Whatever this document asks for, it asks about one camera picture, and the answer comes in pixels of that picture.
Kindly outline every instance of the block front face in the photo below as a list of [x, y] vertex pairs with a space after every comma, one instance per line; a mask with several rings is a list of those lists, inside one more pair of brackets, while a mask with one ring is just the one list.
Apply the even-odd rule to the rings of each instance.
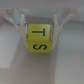
[[30, 24], [28, 46], [30, 52], [50, 52], [50, 24]]

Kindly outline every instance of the table surface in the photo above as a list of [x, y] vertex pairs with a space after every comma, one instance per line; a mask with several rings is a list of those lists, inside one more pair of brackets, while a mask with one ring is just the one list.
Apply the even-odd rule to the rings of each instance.
[[84, 25], [64, 25], [50, 53], [30, 53], [15, 27], [0, 28], [1, 84], [83, 84]]

